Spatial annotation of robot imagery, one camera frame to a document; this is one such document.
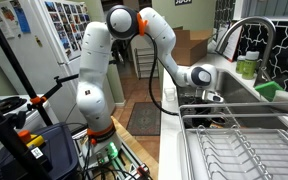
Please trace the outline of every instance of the doormat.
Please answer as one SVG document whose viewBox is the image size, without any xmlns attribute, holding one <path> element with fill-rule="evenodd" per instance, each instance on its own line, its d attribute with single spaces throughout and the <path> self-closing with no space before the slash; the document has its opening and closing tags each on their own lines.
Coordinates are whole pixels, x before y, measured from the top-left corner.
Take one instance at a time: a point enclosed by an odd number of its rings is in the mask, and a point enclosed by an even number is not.
<svg viewBox="0 0 288 180">
<path fill-rule="evenodd" d="M 126 130 L 133 136 L 159 136 L 161 111 L 153 102 L 135 103 Z"/>
</svg>

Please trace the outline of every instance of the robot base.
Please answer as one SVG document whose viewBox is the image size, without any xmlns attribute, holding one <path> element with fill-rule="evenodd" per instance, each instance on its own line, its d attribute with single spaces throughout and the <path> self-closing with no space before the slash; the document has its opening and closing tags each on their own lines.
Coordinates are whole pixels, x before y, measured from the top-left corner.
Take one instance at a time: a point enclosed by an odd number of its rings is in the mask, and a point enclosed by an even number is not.
<svg viewBox="0 0 288 180">
<path fill-rule="evenodd" d="M 110 159 L 114 159 L 118 156 L 118 152 L 121 149 L 121 139 L 114 133 L 109 139 L 98 143 L 96 145 L 90 145 L 89 141 L 85 142 L 81 148 L 81 156 L 86 159 L 87 151 L 89 150 L 89 160 L 88 160 L 88 168 L 101 166 L 110 161 Z"/>
</svg>

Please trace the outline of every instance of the green bottle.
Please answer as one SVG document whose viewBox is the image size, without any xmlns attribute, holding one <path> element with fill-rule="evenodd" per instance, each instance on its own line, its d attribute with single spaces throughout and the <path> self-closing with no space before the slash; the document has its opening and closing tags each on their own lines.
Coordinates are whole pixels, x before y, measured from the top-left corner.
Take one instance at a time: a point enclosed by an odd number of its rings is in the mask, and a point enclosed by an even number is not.
<svg viewBox="0 0 288 180">
<path fill-rule="evenodd" d="M 243 73 L 242 78 L 243 79 L 253 79 L 254 78 L 254 72 L 257 64 L 257 59 L 259 56 L 258 51 L 247 51 L 243 66 Z"/>
<path fill-rule="evenodd" d="M 237 62 L 236 62 L 236 69 L 235 69 L 235 71 L 236 71 L 238 74 L 242 74 L 242 73 L 243 73 L 244 61 L 245 61 L 245 56 L 238 56 L 238 57 L 237 57 Z"/>
</svg>

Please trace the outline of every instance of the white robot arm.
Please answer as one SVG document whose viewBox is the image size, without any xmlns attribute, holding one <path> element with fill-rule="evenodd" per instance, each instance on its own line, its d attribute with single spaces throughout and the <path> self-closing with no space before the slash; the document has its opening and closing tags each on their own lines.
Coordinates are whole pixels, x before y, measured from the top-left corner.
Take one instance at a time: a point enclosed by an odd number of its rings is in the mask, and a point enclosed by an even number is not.
<svg viewBox="0 0 288 180">
<path fill-rule="evenodd" d="M 155 10 L 145 8 L 136 13 L 125 6 L 115 6 L 108 12 L 106 23 L 88 24 L 82 44 L 77 105 L 89 125 L 88 135 L 91 137 L 90 142 L 94 146 L 95 153 L 104 153 L 103 149 L 107 148 L 110 142 L 114 142 L 117 149 L 120 148 L 102 91 L 112 43 L 115 39 L 130 39 L 139 33 L 141 35 L 146 33 L 155 41 L 157 57 L 176 85 L 207 90 L 210 92 L 208 98 L 222 101 L 214 93 L 217 82 L 217 70 L 214 66 L 205 64 L 200 67 L 179 67 L 175 63 L 171 56 L 176 41 L 175 34 Z M 144 38 L 153 47 L 151 39 L 147 36 Z M 98 156 L 93 154 L 90 154 L 90 162 L 98 162 Z"/>
</svg>

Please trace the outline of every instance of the faucet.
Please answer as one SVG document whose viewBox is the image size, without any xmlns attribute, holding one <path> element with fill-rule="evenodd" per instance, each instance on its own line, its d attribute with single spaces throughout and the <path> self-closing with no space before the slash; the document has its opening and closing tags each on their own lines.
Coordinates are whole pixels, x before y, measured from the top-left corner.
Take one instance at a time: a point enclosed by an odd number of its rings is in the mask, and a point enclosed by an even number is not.
<svg viewBox="0 0 288 180">
<path fill-rule="evenodd" d="M 263 24 L 267 28 L 267 31 L 268 31 L 268 39 L 267 39 L 267 44 L 266 44 L 266 47 L 264 50 L 263 61 L 262 61 L 261 66 L 259 68 L 256 80 L 255 80 L 255 84 L 254 84 L 254 86 L 256 86 L 256 85 L 258 85 L 260 83 L 264 83 L 266 81 L 272 81 L 270 75 L 266 71 L 267 63 L 268 63 L 268 60 L 270 57 L 271 50 L 273 48 L 273 43 L 275 41 L 275 34 L 276 34 L 275 26 L 270 19 L 268 19 L 266 17 L 254 16 L 254 17 L 247 17 L 247 18 L 244 18 L 244 19 L 238 21 L 230 29 L 227 30 L 227 32 L 224 34 L 224 36 L 222 37 L 222 39 L 218 43 L 215 51 L 219 54 L 223 54 L 223 52 L 227 46 L 228 39 L 229 39 L 230 35 L 238 27 L 240 27 L 244 24 L 247 24 L 247 23 L 252 23 L 252 22 Z"/>
</svg>

